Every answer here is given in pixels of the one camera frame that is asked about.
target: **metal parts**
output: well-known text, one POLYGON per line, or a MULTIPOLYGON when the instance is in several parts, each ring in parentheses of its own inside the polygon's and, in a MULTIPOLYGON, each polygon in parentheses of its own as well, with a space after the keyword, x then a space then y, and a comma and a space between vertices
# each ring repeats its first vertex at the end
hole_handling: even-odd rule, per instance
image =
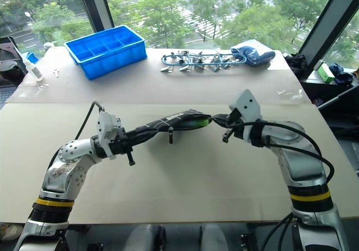
POLYGON ((209 66, 213 72, 218 72, 220 69, 227 69, 231 66, 245 63, 247 58, 242 54, 238 55, 238 53, 218 52, 215 54, 190 53, 189 51, 178 51, 177 54, 171 52, 171 54, 162 57, 162 62, 167 67, 161 68, 160 71, 171 73, 174 71, 175 66, 179 66, 179 71, 182 72, 191 72, 192 67, 198 72, 203 72, 206 66, 209 66))

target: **yellow stripe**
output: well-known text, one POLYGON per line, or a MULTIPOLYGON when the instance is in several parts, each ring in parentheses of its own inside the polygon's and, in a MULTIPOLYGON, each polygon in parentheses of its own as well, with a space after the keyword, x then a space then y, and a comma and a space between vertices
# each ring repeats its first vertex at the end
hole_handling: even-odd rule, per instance
POLYGON ((300 202, 317 202, 318 200, 328 199, 330 197, 330 192, 326 192, 324 194, 315 195, 315 196, 297 196, 292 195, 291 198, 294 200, 299 200, 300 202))
POLYGON ((36 199, 37 204, 47 205, 47 206, 59 206, 59 207, 72 207, 74 202, 53 202, 51 200, 36 199))

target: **black bag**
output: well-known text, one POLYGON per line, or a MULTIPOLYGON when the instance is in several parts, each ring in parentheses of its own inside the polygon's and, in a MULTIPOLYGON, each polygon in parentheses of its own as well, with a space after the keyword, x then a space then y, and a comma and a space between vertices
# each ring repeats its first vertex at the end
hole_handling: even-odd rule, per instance
POLYGON ((299 79, 308 68, 307 61, 303 54, 289 54, 285 57, 288 66, 299 79))

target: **green box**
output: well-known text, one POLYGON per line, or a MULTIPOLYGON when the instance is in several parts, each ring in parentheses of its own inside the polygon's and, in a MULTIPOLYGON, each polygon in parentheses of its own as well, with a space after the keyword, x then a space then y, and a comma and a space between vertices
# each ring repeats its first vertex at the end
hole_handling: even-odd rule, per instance
POLYGON ((321 64, 321 66, 318 69, 320 77, 325 81, 326 83, 330 83, 334 80, 334 75, 330 71, 328 65, 326 63, 321 64))

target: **white tabletop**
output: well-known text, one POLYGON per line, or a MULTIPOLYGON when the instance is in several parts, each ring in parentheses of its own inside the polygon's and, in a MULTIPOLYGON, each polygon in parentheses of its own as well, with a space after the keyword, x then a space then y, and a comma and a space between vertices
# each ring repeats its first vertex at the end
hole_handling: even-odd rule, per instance
POLYGON ((177 67, 171 74, 160 72, 165 67, 162 55, 171 51, 147 49, 147 59, 90 81, 65 47, 50 48, 36 64, 44 80, 36 84, 28 74, 7 102, 228 104, 239 91, 251 89, 260 104, 310 103, 280 51, 270 64, 260 67, 240 65, 217 73, 210 68, 182 73, 177 67), (54 69, 59 70, 58 77, 54 69))
MULTIPOLYGON (((189 108, 226 113, 225 105, 103 104, 127 131, 189 108)), ((76 135, 89 104, 7 104, 0 111, 0 222, 24 222, 54 151, 76 135)), ((342 217, 359 216, 359 179, 317 109, 310 104, 262 106, 266 120, 297 121, 335 166, 329 184, 342 217)), ((81 138, 95 135, 95 112, 81 138)), ((232 138, 215 123, 158 134, 126 156, 93 166, 70 223, 280 220, 291 210, 276 156, 232 138)))

